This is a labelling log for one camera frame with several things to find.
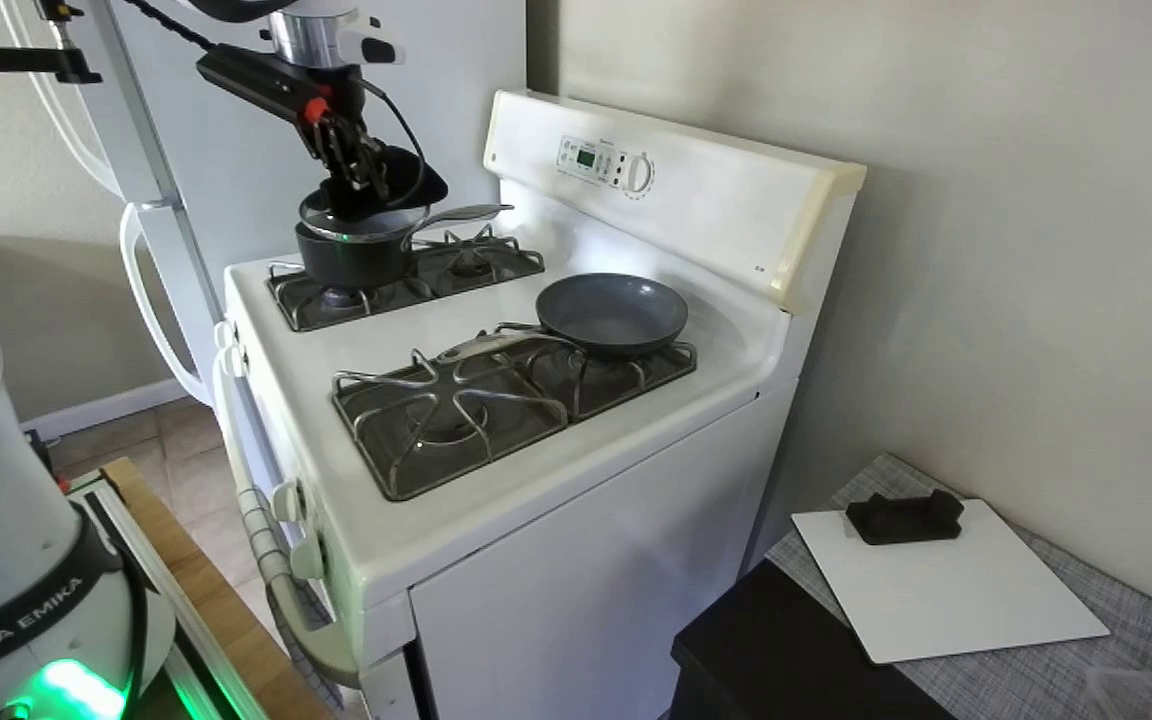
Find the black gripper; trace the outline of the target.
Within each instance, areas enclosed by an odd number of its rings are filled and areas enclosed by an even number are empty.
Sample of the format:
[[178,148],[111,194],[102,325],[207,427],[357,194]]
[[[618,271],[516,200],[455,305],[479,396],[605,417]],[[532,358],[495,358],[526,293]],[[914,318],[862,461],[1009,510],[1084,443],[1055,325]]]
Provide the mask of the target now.
[[278,120],[286,120],[314,162],[367,152],[365,79],[357,69],[301,69],[276,52],[212,46],[196,59],[199,75]]

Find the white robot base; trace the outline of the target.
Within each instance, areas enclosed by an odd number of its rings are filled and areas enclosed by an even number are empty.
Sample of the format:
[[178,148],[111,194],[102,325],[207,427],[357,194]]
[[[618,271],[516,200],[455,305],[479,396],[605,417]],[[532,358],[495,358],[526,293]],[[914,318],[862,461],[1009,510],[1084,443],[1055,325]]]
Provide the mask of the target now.
[[31,452],[0,358],[0,720],[121,720],[169,617]]

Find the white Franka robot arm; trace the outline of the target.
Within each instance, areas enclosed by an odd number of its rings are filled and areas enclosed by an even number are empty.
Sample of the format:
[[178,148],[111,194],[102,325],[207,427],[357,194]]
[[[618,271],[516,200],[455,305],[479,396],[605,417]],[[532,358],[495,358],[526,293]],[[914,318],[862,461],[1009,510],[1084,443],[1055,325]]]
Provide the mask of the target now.
[[314,162],[367,165],[381,141],[365,120],[365,69],[342,52],[346,0],[191,0],[204,15],[265,22],[271,52],[207,46],[199,75],[292,124]]

